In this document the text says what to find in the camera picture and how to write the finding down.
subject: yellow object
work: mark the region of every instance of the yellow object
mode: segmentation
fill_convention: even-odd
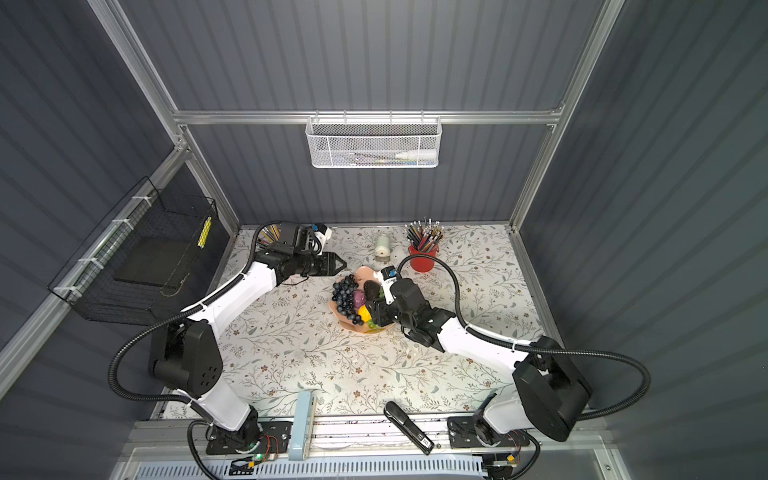
[[[197,239],[197,246],[200,248],[205,247],[205,240],[208,240],[208,232],[210,232],[210,217],[205,220],[203,225],[203,231],[200,232],[200,238]]]
[[[357,310],[357,314],[360,315],[363,322],[368,322],[371,319],[371,312],[368,311],[365,305],[361,306]]]

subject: fruit bowl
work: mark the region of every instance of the fruit bowl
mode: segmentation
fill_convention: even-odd
[[[374,282],[378,283],[378,280],[373,277],[373,270],[368,268],[367,266],[361,266],[357,271],[355,272],[355,281],[357,282],[357,288],[359,290],[362,290],[362,286],[368,281],[373,280]],[[378,329],[372,329],[368,327],[368,324],[365,323],[363,325],[353,325],[352,321],[347,319],[344,315],[339,313],[338,310],[338,303],[331,300],[328,302],[328,307],[331,309],[331,312],[333,312],[333,315],[336,315],[336,318],[339,319],[339,325],[343,329],[346,330],[352,330],[353,332],[357,333],[381,333],[384,330],[388,329],[392,325],[395,325],[394,323],[390,323],[387,326],[383,326],[382,328]]]

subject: white mesh basket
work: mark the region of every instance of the white mesh basket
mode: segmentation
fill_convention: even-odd
[[[310,118],[306,140],[318,168],[437,167],[442,125],[324,123]]]

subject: pencil cup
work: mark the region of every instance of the pencil cup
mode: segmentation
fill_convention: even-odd
[[[437,257],[437,253],[440,251],[440,247],[435,248],[431,252],[425,253],[425,252],[419,252],[417,249],[413,248],[413,245],[409,245],[408,251],[411,253],[411,255],[422,254],[422,255],[429,255],[430,257]],[[413,268],[417,272],[427,273],[431,269],[435,268],[435,261],[430,260],[429,258],[412,258],[411,268]]]

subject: bunch of black grapes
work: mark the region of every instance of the bunch of black grapes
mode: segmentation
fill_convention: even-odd
[[[339,313],[344,315],[353,325],[362,325],[362,317],[355,310],[355,290],[357,290],[355,276],[347,275],[333,284],[331,300],[338,303]]]

